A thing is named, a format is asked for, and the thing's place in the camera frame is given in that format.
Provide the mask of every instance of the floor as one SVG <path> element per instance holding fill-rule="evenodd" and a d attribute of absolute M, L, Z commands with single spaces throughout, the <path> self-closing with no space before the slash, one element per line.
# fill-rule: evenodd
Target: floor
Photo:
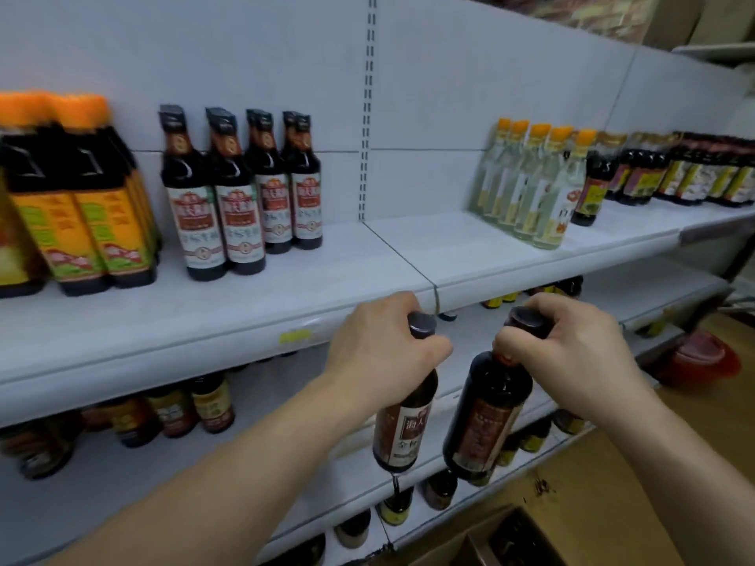
<path fill-rule="evenodd" d="M 755 330 L 721 314 L 702 326 L 737 351 L 742 372 L 704 392 L 659 395 L 755 482 Z M 506 504 L 523 505 L 569 566 L 683 566 L 631 469 L 600 431 L 459 515 L 463 523 L 444 525 L 439 540 Z"/>

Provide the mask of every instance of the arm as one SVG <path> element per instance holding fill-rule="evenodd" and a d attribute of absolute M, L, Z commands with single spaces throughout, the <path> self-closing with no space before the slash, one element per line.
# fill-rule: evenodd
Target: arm
<path fill-rule="evenodd" d="M 616 320 L 555 294 L 526 305 L 554 320 L 551 335 L 505 327 L 496 351 L 522 361 L 559 405 L 606 431 L 686 564 L 755 564 L 755 488 L 656 396 Z"/>
<path fill-rule="evenodd" d="M 445 337 L 411 337 L 406 316 L 419 309 L 406 292 L 359 305 L 321 376 L 48 564 L 250 564 L 328 451 L 451 353 Z"/>

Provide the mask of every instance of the right hand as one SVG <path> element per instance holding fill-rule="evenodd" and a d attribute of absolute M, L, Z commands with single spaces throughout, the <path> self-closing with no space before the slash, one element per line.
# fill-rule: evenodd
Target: right hand
<path fill-rule="evenodd" d="M 539 340 L 507 326 L 493 349 L 520 361 L 561 407 L 605 426 L 617 417 L 637 417 L 648 401 L 659 401 L 613 316 L 557 294 L 536 294 L 525 305 L 552 318 L 551 334 Z"/>

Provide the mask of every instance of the hand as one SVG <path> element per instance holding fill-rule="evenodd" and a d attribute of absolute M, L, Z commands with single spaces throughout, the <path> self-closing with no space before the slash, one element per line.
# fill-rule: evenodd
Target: hand
<path fill-rule="evenodd" d="M 411 292 L 359 304 L 333 337 L 322 377 L 335 384 L 335 401 L 357 406 L 360 422 L 406 399 L 453 351 L 447 337 L 411 336 L 406 316 L 415 311 Z"/>
<path fill-rule="evenodd" d="M 504 327 L 493 349 L 521 361 L 560 406 L 605 426 L 617 417 L 641 417 L 643 405 L 659 401 L 613 316 L 557 294 L 536 294 L 525 305 L 552 318 L 551 334 L 539 340 Z"/>

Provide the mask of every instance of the forearm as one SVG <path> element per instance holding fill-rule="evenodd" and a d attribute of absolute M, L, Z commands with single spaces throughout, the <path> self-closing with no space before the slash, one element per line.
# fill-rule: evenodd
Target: forearm
<path fill-rule="evenodd" d="M 604 428 L 686 564 L 755 563 L 755 489 L 687 423 L 654 398 Z"/>
<path fill-rule="evenodd" d="M 359 423 L 325 378 L 49 564 L 250 564 L 327 452 Z"/>

